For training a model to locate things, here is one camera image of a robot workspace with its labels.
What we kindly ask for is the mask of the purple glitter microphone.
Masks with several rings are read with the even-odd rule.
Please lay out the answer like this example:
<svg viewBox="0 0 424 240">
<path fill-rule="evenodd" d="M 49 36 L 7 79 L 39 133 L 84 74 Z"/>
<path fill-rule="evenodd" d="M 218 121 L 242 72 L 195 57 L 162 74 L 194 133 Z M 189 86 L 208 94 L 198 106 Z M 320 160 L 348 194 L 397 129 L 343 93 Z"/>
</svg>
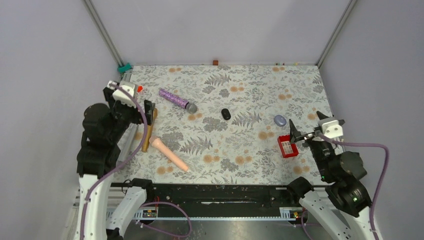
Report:
<svg viewBox="0 0 424 240">
<path fill-rule="evenodd" d="M 158 94 L 174 105 L 185 109 L 190 114 L 194 114 L 198 111 L 198 107 L 194 103 L 188 101 L 187 99 L 181 98 L 163 88 L 159 89 Z"/>
</svg>

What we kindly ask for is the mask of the floral table mat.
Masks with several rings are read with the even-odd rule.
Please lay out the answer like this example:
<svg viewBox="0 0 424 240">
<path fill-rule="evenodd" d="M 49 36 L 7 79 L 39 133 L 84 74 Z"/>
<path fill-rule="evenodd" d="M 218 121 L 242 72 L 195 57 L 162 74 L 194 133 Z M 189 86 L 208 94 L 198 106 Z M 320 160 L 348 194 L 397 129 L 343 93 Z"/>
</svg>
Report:
<svg viewBox="0 0 424 240">
<path fill-rule="evenodd" d="M 307 133 L 317 125 L 317 111 L 332 114 L 316 66 L 138 65 L 130 81 L 143 87 L 139 102 L 156 104 L 153 135 L 189 171 L 149 147 L 114 174 L 115 182 L 286 185 L 304 177 L 322 184 L 310 150 L 301 143 L 297 156 L 282 157 L 277 139 L 288 135 L 289 127 L 274 122 L 281 115 Z M 160 89 L 194 103 L 198 111 L 188 113 L 159 96 Z M 229 120 L 223 119 L 222 109 L 229 110 Z"/>
</svg>

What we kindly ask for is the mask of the black earbud charging case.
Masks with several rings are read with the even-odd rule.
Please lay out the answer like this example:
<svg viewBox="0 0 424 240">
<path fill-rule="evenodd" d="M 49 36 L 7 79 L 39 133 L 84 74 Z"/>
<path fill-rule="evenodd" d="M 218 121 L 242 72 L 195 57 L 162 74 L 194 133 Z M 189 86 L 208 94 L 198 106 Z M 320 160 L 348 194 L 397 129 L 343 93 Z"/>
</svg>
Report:
<svg viewBox="0 0 424 240">
<path fill-rule="evenodd" d="M 231 113 L 227 108 L 223 108 L 221 110 L 221 115 L 222 115 L 223 119 L 226 120 L 226 121 L 231 119 Z"/>
</svg>

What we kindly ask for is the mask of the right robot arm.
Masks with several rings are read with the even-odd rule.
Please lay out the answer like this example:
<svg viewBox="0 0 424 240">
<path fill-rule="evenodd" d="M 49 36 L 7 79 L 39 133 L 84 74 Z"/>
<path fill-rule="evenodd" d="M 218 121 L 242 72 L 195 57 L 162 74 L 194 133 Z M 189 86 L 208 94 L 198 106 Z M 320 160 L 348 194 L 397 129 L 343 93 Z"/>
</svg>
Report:
<svg viewBox="0 0 424 240">
<path fill-rule="evenodd" d="M 312 184 L 298 177 L 287 185 L 287 201 L 293 206 L 301 205 L 311 214 L 334 240 L 380 240 L 382 239 L 374 219 L 375 204 L 387 170 L 390 152 L 378 143 L 351 143 L 339 141 L 344 135 L 343 119 L 327 116 L 317 111 L 317 127 L 309 133 L 301 133 L 292 120 L 289 125 L 289 142 L 302 142 L 312 153 L 321 176 L 327 183 L 324 188 L 328 199 L 340 211 L 341 220 L 327 208 Z M 335 146 L 381 148 L 384 165 L 374 196 L 370 197 L 361 179 L 367 175 L 364 162 L 358 152 L 335 153 Z"/>
</svg>

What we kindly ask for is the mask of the pink microphone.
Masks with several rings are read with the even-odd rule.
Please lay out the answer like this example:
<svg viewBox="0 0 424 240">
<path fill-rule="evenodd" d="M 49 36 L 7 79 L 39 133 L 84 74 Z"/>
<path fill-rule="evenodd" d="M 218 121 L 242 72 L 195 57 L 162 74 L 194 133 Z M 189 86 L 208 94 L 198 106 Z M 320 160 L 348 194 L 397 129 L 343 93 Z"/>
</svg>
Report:
<svg viewBox="0 0 424 240">
<path fill-rule="evenodd" d="M 172 163 L 174 163 L 179 169 L 184 172 L 189 171 L 189 166 L 181 160 L 172 150 L 170 150 L 162 140 L 157 136 L 152 136 L 149 139 L 149 143 L 152 147 L 159 150 L 163 155 L 165 155 Z"/>
</svg>

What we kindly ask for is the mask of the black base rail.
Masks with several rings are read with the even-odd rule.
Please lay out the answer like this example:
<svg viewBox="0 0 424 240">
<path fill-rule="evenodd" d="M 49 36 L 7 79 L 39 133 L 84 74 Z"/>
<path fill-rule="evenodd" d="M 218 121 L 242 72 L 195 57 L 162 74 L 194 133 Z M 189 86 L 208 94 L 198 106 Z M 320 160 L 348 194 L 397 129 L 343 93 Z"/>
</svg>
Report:
<svg viewBox="0 0 424 240">
<path fill-rule="evenodd" d="M 304 208 L 285 185 L 142 184 L 146 203 L 144 219 L 288 219 Z"/>
</svg>

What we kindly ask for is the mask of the teal block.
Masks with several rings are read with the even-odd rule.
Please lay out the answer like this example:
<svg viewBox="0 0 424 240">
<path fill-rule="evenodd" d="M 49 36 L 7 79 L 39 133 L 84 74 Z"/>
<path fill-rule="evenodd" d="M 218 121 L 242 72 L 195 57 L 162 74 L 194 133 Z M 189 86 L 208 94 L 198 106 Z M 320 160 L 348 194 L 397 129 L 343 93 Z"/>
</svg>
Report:
<svg viewBox="0 0 424 240">
<path fill-rule="evenodd" d="M 125 72 L 127 72 L 127 71 L 129 71 L 129 70 L 131 70 L 133 67 L 132 67 L 132 65 L 128 62 L 127 64 L 125 64 L 125 65 L 123 65 L 123 66 L 119 66 L 118 68 L 117 68 L 117 71 L 120 73 L 120 74 L 123 74 L 123 73 L 125 73 Z"/>
</svg>

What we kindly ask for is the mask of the red toy block box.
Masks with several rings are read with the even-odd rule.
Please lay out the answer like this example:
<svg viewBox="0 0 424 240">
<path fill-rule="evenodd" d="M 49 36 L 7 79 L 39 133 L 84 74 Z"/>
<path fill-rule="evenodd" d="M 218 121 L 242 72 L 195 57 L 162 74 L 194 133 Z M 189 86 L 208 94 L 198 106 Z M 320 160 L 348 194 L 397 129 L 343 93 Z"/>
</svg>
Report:
<svg viewBox="0 0 424 240">
<path fill-rule="evenodd" d="M 296 157 L 299 154 L 295 143 L 290 142 L 289 135 L 281 135 L 277 138 L 277 143 L 284 159 Z"/>
</svg>

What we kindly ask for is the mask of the gold microphone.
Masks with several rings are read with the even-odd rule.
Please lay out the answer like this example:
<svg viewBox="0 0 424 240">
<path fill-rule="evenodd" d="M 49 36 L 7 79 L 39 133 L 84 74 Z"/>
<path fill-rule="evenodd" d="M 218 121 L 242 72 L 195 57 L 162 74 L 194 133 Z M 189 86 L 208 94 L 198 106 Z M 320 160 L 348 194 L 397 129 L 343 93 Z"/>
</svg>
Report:
<svg viewBox="0 0 424 240">
<path fill-rule="evenodd" d="M 149 148 L 149 145 L 150 145 L 150 138 L 152 136 L 153 127 L 154 127 L 157 116 L 158 116 L 158 109 L 155 107 L 154 110 L 153 110 L 153 113 L 152 113 L 152 123 L 149 124 L 148 127 L 147 127 L 146 139 L 145 139 L 143 146 L 141 147 L 141 151 L 143 153 L 146 153 L 148 151 L 148 148 Z"/>
</svg>

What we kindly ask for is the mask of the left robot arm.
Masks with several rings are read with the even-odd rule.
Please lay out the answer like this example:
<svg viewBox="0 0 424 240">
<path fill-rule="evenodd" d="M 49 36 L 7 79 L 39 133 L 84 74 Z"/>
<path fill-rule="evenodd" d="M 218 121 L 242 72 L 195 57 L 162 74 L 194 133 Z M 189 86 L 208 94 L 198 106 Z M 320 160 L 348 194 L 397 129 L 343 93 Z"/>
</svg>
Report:
<svg viewBox="0 0 424 240">
<path fill-rule="evenodd" d="M 135 155 L 130 152 L 130 141 L 124 148 L 118 143 L 127 129 L 135 132 L 139 125 L 147 129 L 153 123 L 155 104 L 136 100 L 142 89 L 127 81 L 110 81 L 103 89 L 105 103 L 92 104 L 84 111 L 81 148 L 76 157 L 80 193 L 76 240 L 123 239 L 139 207 L 155 200 L 153 182 L 134 178 L 111 218 L 107 218 L 114 173 Z"/>
</svg>

